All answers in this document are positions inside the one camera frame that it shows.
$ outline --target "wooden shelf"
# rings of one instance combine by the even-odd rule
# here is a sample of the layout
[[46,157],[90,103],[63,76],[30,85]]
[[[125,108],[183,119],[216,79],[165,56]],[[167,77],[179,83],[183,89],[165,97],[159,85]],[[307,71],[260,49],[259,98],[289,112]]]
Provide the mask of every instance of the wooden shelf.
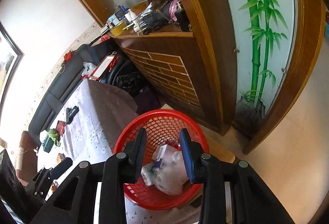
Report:
[[189,37],[193,38],[193,32],[182,32],[178,25],[166,25],[157,31],[153,31],[148,35],[137,35],[133,30],[126,30],[120,36],[113,36],[111,32],[109,35],[113,38],[124,39],[124,38],[138,38],[138,37]]

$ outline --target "basket rim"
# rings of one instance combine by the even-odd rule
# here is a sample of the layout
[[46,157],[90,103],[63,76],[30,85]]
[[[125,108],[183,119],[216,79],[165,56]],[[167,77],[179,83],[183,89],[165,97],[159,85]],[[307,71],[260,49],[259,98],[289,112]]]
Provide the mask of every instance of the basket rim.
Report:
[[[202,134],[203,136],[200,137],[200,144],[203,148],[203,150],[208,153],[209,152],[209,147],[208,147],[208,142],[206,140],[206,137],[204,136],[203,131],[201,130],[201,128],[198,126],[198,124],[189,116],[187,116],[186,114],[183,114],[179,111],[175,111],[175,110],[171,110],[171,109],[157,109],[157,110],[152,110],[149,112],[146,112],[140,116],[138,116],[137,118],[135,118],[133,121],[131,121],[126,128],[124,128],[124,130],[121,132],[116,145],[114,147],[114,151],[113,154],[116,154],[118,152],[121,151],[122,149],[122,143],[121,141],[123,140],[123,137],[125,136],[125,134],[130,134],[132,132],[132,130],[135,128],[134,124],[136,122],[141,122],[144,121],[144,119],[149,119],[149,118],[153,118],[153,117],[157,117],[157,116],[163,116],[163,115],[170,115],[172,117],[177,117],[178,119],[182,119],[185,122],[187,122],[198,134]],[[188,200],[190,200],[198,191],[199,189],[202,187],[202,184],[195,184],[189,187],[189,189],[186,191],[186,193],[184,194],[184,196],[182,197],[177,197],[177,199],[172,202],[172,203],[167,203],[167,204],[163,204],[163,205],[156,205],[156,206],[151,206],[149,204],[144,204],[143,200],[140,199],[136,199],[137,197],[135,197],[130,190],[127,188],[127,185],[124,184],[124,192],[126,197],[128,197],[133,203],[135,203],[136,205],[139,205],[145,209],[149,209],[149,210],[167,210],[167,209],[172,209],[175,208],[177,206],[180,206],[182,204],[185,204],[186,202],[188,202]]]

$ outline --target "red plastic basket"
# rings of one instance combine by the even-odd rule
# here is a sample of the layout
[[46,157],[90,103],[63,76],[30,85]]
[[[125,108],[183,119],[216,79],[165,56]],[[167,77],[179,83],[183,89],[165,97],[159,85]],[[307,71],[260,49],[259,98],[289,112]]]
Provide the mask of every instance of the red plastic basket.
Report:
[[[152,160],[152,154],[158,145],[167,140],[179,141],[179,132],[182,128],[188,129],[191,139],[200,143],[205,152],[209,151],[203,132],[190,117],[174,110],[153,110],[137,117],[123,130],[114,153],[123,151],[126,143],[136,138],[139,128],[145,128],[147,132],[143,165]],[[200,188],[201,184],[191,185],[181,195],[172,196],[163,193],[155,186],[147,187],[140,177],[136,184],[125,184],[124,192],[131,201],[143,208],[166,210],[186,203]]]

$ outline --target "brick pattern panel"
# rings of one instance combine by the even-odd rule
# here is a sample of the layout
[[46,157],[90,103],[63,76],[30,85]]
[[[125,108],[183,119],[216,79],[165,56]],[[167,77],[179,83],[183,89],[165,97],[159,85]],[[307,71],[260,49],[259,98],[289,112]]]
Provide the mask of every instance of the brick pattern panel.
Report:
[[198,96],[180,56],[124,48],[137,68],[158,91],[204,116]]

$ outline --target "black picture frame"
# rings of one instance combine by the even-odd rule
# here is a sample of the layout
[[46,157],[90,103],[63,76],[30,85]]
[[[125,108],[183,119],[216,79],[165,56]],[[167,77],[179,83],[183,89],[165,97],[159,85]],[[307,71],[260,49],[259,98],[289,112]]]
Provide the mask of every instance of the black picture frame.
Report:
[[8,42],[8,44],[10,45],[10,47],[12,48],[14,53],[17,54],[15,61],[13,63],[11,63],[11,65],[10,65],[9,74],[6,75],[6,80],[4,81],[4,85],[0,89],[0,93],[2,92],[2,95],[0,96],[0,99],[1,99],[0,100],[0,123],[1,123],[2,110],[3,110],[3,106],[5,103],[6,96],[7,96],[8,88],[10,86],[13,76],[14,76],[14,74],[17,70],[17,67],[18,67],[20,61],[22,60],[22,57],[24,56],[24,54],[18,48],[18,46],[14,43],[12,38],[9,36],[6,29],[2,25],[1,21],[0,21],[0,33],[1,33],[0,35],[2,35],[2,37],[4,39],[6,39],[6,41]]

